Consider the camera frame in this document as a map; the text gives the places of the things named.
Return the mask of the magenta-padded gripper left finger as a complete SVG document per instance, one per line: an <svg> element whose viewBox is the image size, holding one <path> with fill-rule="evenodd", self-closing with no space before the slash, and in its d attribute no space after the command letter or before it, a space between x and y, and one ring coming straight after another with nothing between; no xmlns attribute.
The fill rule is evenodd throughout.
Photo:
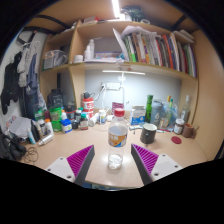
<svg viewBox="0 0 224 224"><path fill-rule="evenodd" d="M46 171L82 186L94 156L94 146L90 145L67 158L59 157L46 168Z"/></svg>

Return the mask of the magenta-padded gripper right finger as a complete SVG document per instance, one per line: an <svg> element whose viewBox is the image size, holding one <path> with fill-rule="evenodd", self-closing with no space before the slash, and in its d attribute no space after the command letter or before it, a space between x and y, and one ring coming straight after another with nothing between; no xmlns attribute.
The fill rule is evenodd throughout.
<svg viewBox="0 0 224 224"><path fill-rule="evenodd" d="M136 144L131 145L131 155L144 185L182 169L182 166L167 154L157 155Z"/></svg>

